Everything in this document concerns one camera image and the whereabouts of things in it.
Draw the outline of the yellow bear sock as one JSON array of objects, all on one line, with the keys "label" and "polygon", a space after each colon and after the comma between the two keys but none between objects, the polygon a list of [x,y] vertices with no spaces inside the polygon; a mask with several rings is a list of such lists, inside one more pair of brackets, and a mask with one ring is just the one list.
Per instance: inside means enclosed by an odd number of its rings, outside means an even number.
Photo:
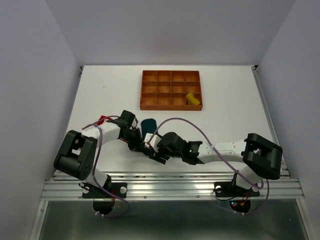
[{"label": "yellow bear sock", "polygon": [[201,104],[201,102],[195,97],[195,95],[192,92],[186,95],[186,101],[188,105],[192,106],[198,106]]}]

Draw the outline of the teal sock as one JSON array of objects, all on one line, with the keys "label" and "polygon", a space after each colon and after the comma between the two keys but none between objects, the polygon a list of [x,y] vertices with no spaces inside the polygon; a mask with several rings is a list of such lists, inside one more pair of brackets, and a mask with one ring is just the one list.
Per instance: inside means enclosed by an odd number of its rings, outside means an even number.
[{"label": "teal sock", "polygon": [[144,140],[147,134],[153,134],[157,129],[157,121],[153,118],[144,119],[141,123],[141,134],[142,139]]}]

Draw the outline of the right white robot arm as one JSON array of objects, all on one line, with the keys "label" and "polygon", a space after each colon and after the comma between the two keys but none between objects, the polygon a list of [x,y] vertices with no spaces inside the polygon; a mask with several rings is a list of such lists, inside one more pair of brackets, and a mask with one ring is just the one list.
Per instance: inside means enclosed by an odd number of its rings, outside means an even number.
[{"label": "right white robot arm", "polygon": [[179,158],[189,165],[224,162],[235,172],[231,192],[242,195],[259,181],[278,180],[282,171],[283,149],[268,139],[250,133],[246,139],[215,145],[202,141],[186,141],[174,132],[163,136],[148,133],[147,148],[164,160]]}]

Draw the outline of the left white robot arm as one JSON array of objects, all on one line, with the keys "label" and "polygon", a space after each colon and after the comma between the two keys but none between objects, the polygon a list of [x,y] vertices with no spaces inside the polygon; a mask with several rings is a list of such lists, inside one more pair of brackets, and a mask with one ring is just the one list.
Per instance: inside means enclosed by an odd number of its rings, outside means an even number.
[{"label": "left white robot arm", "polygon": [[97,169],[97,159],[102,145],[121,140],[127,143],[130,151],[146,153],[140,129],[133,126],[137,123],[136,116],[123,110],[120,117],[106,117],[92,123],[82,131],[70,130],[55,157],[55,170],[68,174],[82,182],[94,186],[94,191],[100,197],[111,193],[111,178]]}]

